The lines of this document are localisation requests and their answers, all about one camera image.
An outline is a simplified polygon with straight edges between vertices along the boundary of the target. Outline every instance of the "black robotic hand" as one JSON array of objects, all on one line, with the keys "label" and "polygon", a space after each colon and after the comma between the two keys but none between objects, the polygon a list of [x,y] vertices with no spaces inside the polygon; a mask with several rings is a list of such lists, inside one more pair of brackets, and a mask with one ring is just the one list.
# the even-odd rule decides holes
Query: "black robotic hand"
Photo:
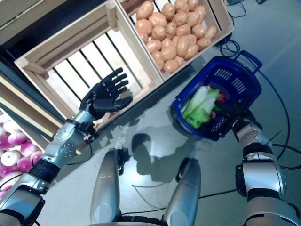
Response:
[{"label": "black robotic hand", "polygon": [[122,71],[118,68],[94,85],[82,99],[79,109],[88,111],[97,120],[106,112],[116,112],[128,106],[133,101],[132,97],[117,100],[121,93],[127,91],[128,81],[123,80],[127,75],[118,75]]}]

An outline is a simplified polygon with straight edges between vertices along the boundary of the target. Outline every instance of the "onion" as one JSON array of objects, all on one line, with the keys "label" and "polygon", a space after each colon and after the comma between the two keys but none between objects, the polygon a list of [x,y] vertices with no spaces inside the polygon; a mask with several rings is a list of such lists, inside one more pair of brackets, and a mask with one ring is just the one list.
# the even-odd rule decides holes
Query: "onion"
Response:
[{"label": "onion", "polygon": [[0,199],[2,199],[6,195],[7,192],[8,191],[2,191],[2,192],[0,192]]},{"label": "onion", "polygon": [[1,177],[5,177],[8,173],[12,173],[12,172],[16,172],[18,171],[19,168],[17,167],[17,165],[13,165],[13,166],[0,166],[0,176]]},{"label": "onion", "polygon": [[20,131],[19,126],[12,120],[8,120],[3,124],[3,128],[6,132],[12,133],[14,131]]},{"label": "onion", "polygon": [[0,150],[6,150],[11,147],[11,144],[8,142],[8,136],[2,135],[0,140]]},{"label": "onion", "polygon": [[27,136],[22,132],[12,132],[8,137],[8,142],[11,145],[20,145],[25,143],[28,140]]},{"label": "onion", "polygon": [[8,151],[1,156],[1,163],[5,166],[13,166],[18,162],[20,157],[21,155],[19,152]]},{"label": "onion", "polygon": [[1,188],[2,191],[6,191],[8,189],[11,188],[11,186],[13,186],[17,181],[18,179],[20,178],[20,176],[14,178],[11,180],[11,178],[19,175],[19,174],[22,174],[22,172],[20,171],[16,171],[16,172],[12,172],[12,173],[8,173],[1,181],[0,181],[0,186],[3,185],[3,187]]},{"label": "onion", "polygon": [[3,124],[0,124],[0,135],[3,135],[3,134],[5,134],[6,133],[6,131],[5,131],[5,129],[3,128]]},{"label": "onion", "polygon": [[17,166],[22,172],[28,172],[32,168],[32,162],[30,158],[23,157],[19,159],[19,161],[17,162]]},{"label": "onion", "polygon": [[33,162],[33,164],[36,164],[40,158],[42,157],[43,152],[42,151],[36,151],[34,152],[31,156],[30,156],[30,160],[31,162]]},{"label": "onion", "polygon": [[36,145],[34,145],[32,142],[29,141],[29,142],[26,142],[26,143],[21,145],[20,152],[23,156],[29,157],[37,149],[38,149],[38,147]]}]

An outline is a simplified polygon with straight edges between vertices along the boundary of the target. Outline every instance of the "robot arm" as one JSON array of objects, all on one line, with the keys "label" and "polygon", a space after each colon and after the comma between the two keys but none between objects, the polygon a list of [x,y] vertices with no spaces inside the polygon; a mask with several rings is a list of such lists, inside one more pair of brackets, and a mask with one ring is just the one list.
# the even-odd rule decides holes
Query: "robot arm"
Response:
[{"label": "robot arm", "polygon": [[68,119],[46,147],[42,158],[24,173],[0,202],[1,226],[30,226],[38,217],[46,194],[59,171],[76,155],[77,147],[88,134],[95,133],[93,121],[106,112],[118,111],[132,102],[132,97],[118,99],[126,91],[126,74],[118,76],[122,68],[96,84],[83,98],[80,112]]},{"label": "robot arm", "polygon": [[238,119],[233,131],[243,149],[236,166],[238,192],[247,198],[245,226],[301,226],[295,210],[283,201],[286,181],[269,140],[254,118]]}]

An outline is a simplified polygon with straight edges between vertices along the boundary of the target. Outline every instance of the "potato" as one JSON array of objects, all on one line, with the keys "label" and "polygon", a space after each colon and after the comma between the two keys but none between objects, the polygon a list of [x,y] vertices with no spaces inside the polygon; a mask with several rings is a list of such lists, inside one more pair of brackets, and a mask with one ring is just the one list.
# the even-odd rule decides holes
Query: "potato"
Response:
[{"label": "potato", "polygon": [[179,57],[185,57],[189,47],[189,40],[187,36],[182,36],[179,38],[177,43],[177,55]]},{"label": "potato", "polygon": [[151,23],[146,20],[146,19],[142,19],[142,20],[138,20],[135,24],[135,28],[138,31],[138,33],[147,33],[148,35],[151,34],[151,30],[152,30],[152,25]]},{"label": "potato", "polygon": [[203,37],[197,41],[198,50],[201,51],[211,44],[211,39]]},{"label": "potato", "polygon": [[195,10],[195,12],[199,13],[199,21],[198,23],[201,24],[203,22],[203,20],[206,17],[206,8],[205,6],[198,6]]},{"label": "potato", "polygon": [[175,24],[179,27],[188,22],[188,14],[184,12],[178,12],[173,18]]},{"label": "potato", "polygon": [[164,60],[163,60],[163,57],[162,57],[161,52],[160,52],[160,51],[154,51],[154,52],[152,53],[152,57],[154,58],[154,60],[155,60],[155,62],[156,62],[156,64],[157,64],[157,66],[158,66],[158,68],[159,68],[160,70],[162,70],[162,69],[163,69],[163,66],[164,66]]},{"label": "potato", "polygon": [[205,37],[211,39],[215,36],[216,33],[217,33],[216,26],[209,26],[206,30]]},{"label": "potato", "polygon": [[166,3],[162,8],[162,14],[167,20],[172,20],[175,14],[175,8],[171,3]]},{"label": "potato", "polygon": [[186,55],[184,56],[184,60],[189,60],[193,58],[198,53],[198,45],[189,45]]},{"label": "potato", "polygon": [[189,35],[188,35],[188,40],[189,40],[189,44],[190,44],[190,45],[194,45],[194,44],[197,43],[197,38],[196,38],[196,36],[193,35],[193,34],[189,34]]},{"label": "potato", "polygon": [[177,46],[178,40],[179,40],[179,36],[174,36],[174,38],[171,40],[171,42],[174,46]]},{"label": "potato", "polygon": [[176,13],[180,11],[185,13],[189,12],[189,7],[186,0],[177,0],[174,4],[174,7]]},{"label": "potato", "polygon": [[163,71],[168,73],[173,73],[178,69],[179,65],[176,60],[168,60],[165,62]]},{"label": "potato", "polygon": [[166,48],[166,47],[168,47],[168,46],[172,46],[172,45],[173,45],[173,43],[171,42],[171,40],[168,39],[168,38],[165,38],[165,39],[161,42],[161,44],[162,44],[161,49],[164,49],[164,48]]},{"label": "potato", "polygon": [[159,40],[150,40],[146,44],[146,48],[150,53],[153,53],[154,51],[160,51],[161,49],[161,42]]},{"label": "potato", "polygon": [[194,11],[197,9],[198,0],[188,0],[187,1],[188,7],[190,11]]},{"label": "potato", "polygon": [[174,59],[177,56],[177,49],[173,45],[165,47],[161,50],[164,61]]},{"label": "potato", "polygon": [[137,10],[137,20],[148,19],[154,11],[154,5],[151,1],[144,2]]},{"label": "potato", "polygon": [[149,40],[149,36],[146,32],[139,32],[139,36],[142,39],[142,41],[147,44],[148,40]]},{"label": "potato", "polygon": [[179,67],[184,63],[184,59],[182,57],[176,56],[175,60],[177,61]]},{"label": "potato", "polygon": [[201,24],[197,24],[192,28],[192,32],[193,35],[196,36],[197,39],[202,38],[205,33],[206,33],[206,28],[203,27],[203,25]]},{"label": "potato", "polygon": [[191,28],[188,24],[184,24],[182,26],[177,27],[176,36],[184,36],[189,35]]},{"label": "potato", "polygon": [[165,16],[163,16],[161,13],[153,13],[150,18],[149,18],[149,22],[151,23],[151,25],[153,27],[155,26],[163,26],[166,27],[167,25],[167,19]]},{"label": "potato", "polygon": [[199,13],[198,12],[190,12],[190,13],[188,13],[187,24],[190,27],[194,27],[195,25],[197,25],[198,21],[199,21]]},{"label": "potato", "polygon": [[166,37],[165,27],[156,26],[151,31],[151,38],[153,40],[160,40],[162,41]]},{"label": "potato", "polygon": [[166,37],[168,39],[173,39],[176,31],[177,31],[177,25],[175,24],[175,22],[170,22],[166,25]]}]

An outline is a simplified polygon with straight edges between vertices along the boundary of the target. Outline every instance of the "green vegetable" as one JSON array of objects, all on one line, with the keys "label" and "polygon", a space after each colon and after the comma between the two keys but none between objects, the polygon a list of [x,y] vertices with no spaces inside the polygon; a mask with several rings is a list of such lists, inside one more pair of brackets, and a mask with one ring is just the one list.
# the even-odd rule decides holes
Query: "green vegetable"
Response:
[{"label": "green vegetable", "polygon": [[208,122],[210,120],[209,114],[219,96],[218,89],[211,89],[204,101],[186,117],[186,121],[195,129],[200,128],[203,123]]},{"label": "green vegetable", "polygon": [[187,107],[182,113],[183,118],[186,119],[186,117],[193,112],[194,109],[198,105],[201,104],[201,102],[205,99],[206,95],[208,94],[208,88],[206,86],[200,87],[197,92],[193,95],[192,99],[188,103]]}]

